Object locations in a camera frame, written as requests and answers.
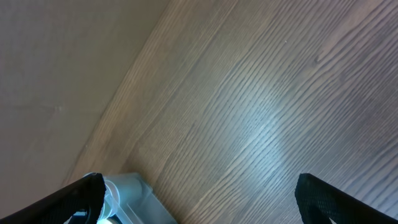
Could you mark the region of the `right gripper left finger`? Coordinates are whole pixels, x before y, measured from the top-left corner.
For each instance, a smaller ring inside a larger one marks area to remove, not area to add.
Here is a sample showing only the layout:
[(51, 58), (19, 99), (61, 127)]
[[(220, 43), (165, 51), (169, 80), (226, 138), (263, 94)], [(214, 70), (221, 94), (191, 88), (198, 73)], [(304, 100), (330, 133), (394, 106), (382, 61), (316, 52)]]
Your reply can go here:
[(1, 223), (96, 224), (104, 204), (103, 175), (88, 174), (28, 207), (1, 219)]

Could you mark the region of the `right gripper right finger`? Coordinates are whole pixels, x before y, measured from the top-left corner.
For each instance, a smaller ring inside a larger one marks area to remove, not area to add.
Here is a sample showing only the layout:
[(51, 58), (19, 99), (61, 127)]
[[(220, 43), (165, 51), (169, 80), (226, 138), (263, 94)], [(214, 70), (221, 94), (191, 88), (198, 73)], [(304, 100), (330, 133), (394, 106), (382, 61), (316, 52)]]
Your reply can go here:
[(299, 175), (295, 199), (304, 224), (397, 224), (396, 219), (308, 173)]

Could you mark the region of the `grey small cup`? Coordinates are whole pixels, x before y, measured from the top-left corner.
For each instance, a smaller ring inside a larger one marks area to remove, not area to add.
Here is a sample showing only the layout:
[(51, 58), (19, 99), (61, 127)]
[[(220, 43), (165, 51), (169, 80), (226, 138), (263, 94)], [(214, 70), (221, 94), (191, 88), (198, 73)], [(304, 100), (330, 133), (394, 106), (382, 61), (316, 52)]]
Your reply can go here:
[(110, 180), (105, 180), (104, 183), (106, 191), (104, 195), (103, 207), (98, 220), (107, 219), (115, 215), (118, 212), (120, 204), (119, 191), (116, 185)]

